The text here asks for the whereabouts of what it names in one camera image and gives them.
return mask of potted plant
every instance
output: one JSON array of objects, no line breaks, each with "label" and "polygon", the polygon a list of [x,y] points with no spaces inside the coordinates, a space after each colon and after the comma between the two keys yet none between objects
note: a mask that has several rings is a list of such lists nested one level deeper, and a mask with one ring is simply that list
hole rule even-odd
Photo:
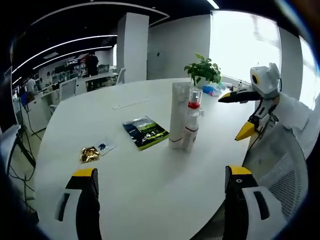
[{"label": "potted plant", "polygon": [[216,63],[212,63],[210,58],[204,58],[200,54],[195,54],[200,63],[191,63],[184,67],[188,75],[191,76],[194,86],[202,89],[208,83],[220,83],[221,72]]}]

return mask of green plant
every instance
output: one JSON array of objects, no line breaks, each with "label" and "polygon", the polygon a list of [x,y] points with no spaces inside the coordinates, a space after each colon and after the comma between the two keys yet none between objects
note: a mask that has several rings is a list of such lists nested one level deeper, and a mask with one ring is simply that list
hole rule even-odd
[{"label": "green plant", "polygon": [[187,70],[188,75],[193,79],[193,84],[196,85],[201,77],[211,83],[220,83],[222,77],[218,65],[212,63],[210,58],[204,58],[197,53],[195,55],[200,59],[200,63],[191,63],[184,67],[184,70]]}]

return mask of gold candy wrapper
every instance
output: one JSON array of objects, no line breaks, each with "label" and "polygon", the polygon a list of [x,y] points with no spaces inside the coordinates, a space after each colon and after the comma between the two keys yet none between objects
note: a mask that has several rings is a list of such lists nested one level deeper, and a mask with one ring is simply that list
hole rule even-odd
[{"label": "gold candy wrapper", "polygon": [[80,162],[82,164],[99,160],[99,151],[94,146],[85,147],[81,152]]}]

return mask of black ceiling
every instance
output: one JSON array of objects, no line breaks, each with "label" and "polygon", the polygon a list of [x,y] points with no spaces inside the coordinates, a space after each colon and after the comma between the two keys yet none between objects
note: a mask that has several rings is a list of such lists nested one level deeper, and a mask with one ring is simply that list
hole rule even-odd
[{"label": "black ceiling", "polygon": [[[19,3],[16,0],[9,1],[6,7],[11,9],[11,17],[6,19],[4,15],[1,16],[2,33],[6,43],[1,49],[2,56],[9,59],[8,48],[14,36],[13,69],[33,55],[54,45],[84,37],[115,34],[118,21],[126,12],[149,15],[150,24],[165,17],[157,12],[128,5],[90,5],[60,11],[31,25],[54,11],[89,2],[90,0],[61,2],[28,0],[19,1]],[[214,9],[207,0],[113,0],[113,2],[155,8],[155,10],[170,16],[166,21],[209,14]],[[283,16],[272,0],[215,0],[215,2],[220,6],[220,9],[259,14],[276,20],[281,27],[290,32],[296,32],[295,27]],[[59,55],[63,55],[93,47],[113,46],[116,41],[116,38],[110,37],[96,38],[67,44],[55,49],[55,51]],[[16,71],[13,79],[26,75],[30,69],[43,63],[43,57],[49,53],[51,52],[43,53],[26,63]]]}]

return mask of white pot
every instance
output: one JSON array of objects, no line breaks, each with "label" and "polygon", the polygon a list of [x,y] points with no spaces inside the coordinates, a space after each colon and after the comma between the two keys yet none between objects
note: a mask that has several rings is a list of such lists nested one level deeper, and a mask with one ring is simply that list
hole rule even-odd
[{"label": "white pot", "polygon": [[198,78],[201,78],[200,81],[198,83],[195,84],[195,86],[198,88],[198,89],[202,89],[203,86],[206,86],[209,84],[208,81],[206,81],[206,78],[203,77],[203,76],[195,76],[195,79],[198,79]]}]

